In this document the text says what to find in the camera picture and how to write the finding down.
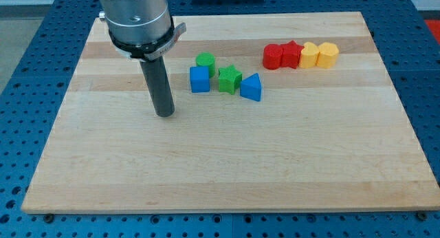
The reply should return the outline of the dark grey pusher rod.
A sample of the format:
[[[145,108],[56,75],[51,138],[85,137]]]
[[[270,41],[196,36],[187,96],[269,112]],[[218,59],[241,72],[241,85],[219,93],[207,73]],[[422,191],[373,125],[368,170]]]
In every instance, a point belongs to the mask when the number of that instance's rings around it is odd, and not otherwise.
[[[166,73],[163,57],[140,63],[146,85],[159,117],[169,117],[175,111],[171,87]]]

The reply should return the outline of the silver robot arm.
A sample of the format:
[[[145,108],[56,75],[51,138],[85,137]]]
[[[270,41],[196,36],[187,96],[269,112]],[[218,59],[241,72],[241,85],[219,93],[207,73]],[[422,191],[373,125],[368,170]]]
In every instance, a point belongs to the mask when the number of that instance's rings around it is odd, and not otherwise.
[[[186,32],[186,24],[175,25],[167,0],[99,0],[101,20],[117,50],[136,59],[160,117],[175,111],[164,55]]]

